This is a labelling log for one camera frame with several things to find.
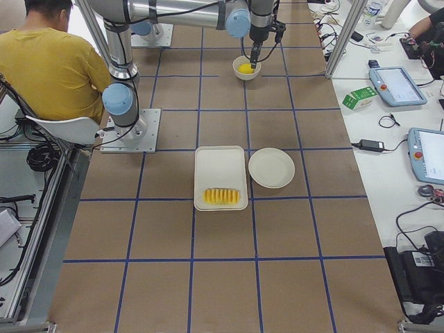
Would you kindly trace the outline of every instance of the yellow t-shirt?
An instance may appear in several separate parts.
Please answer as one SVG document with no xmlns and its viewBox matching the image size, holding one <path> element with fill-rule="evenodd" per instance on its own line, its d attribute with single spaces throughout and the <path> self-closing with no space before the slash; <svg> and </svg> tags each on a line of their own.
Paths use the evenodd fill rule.
<svg viewBox="0 0 444 333">
<path fill-rule="evenodd" d="M 41 119 L 91 117 L 100 123 L 99 92 L 110 84 L 110 75 L 83 38 L 52 28 L 4 33 L 0 73 Z"/>
</svg>

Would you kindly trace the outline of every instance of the black sleeve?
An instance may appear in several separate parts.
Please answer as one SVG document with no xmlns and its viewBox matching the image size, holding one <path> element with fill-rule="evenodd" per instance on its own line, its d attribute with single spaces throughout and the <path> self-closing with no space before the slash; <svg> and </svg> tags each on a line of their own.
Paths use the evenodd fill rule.
<svg viewBox="0 0 444 333">
<path fill-rule="evenodd" d="M 444 8 L 438 9 L 436 12 L 431 14 L 430 21 L 432 21 L 432 26 L 435 26 L 439 22 L 444 22 Z"/>
</svg>

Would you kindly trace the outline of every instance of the black hair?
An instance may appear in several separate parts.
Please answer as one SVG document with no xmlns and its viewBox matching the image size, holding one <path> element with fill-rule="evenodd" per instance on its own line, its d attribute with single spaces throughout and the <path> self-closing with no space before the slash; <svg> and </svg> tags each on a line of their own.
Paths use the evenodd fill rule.
<svg viewBox="0 0 444 333">
<path fill-rule="evenodd" d="M 31 10 L 39 12 L 46 18 L 51 19 L 62 10 L 71 12 L 73 6 L 72 0 L 24 0 L 26 16 Z"/>
</svg>

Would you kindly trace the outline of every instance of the rectangular tray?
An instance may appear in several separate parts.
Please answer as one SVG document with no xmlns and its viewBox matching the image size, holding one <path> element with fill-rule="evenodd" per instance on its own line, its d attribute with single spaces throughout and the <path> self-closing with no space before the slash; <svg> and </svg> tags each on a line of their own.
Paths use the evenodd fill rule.
<svg viewBox="0 0 444 333">
<path fill-rule="evenodd" d="M 236 205 L 210 205 L 203 192 L 211 188 L 237 189 Z M 201 211 L 243 210 L 248 206 L 244 150 L 240 146 L 203 146 L 196 150 L 194 207 Z"/>
</svg>

